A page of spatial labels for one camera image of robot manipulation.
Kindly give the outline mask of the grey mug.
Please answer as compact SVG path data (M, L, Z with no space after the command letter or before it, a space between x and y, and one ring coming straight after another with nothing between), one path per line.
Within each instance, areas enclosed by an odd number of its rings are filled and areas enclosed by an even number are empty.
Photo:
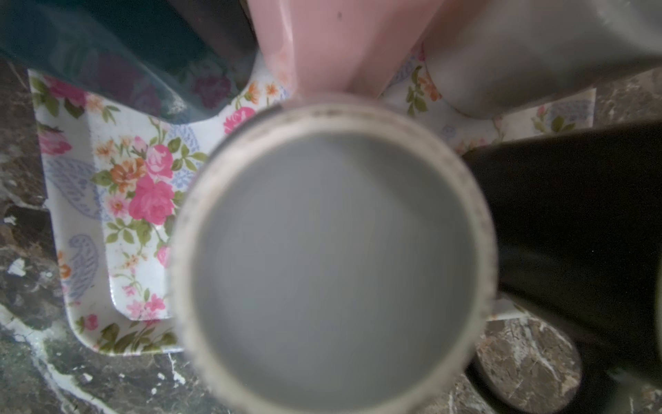
M407 413L468 366L498 244L471 172L380 103L291 98L211 152L170 239L184 353L239 413Z

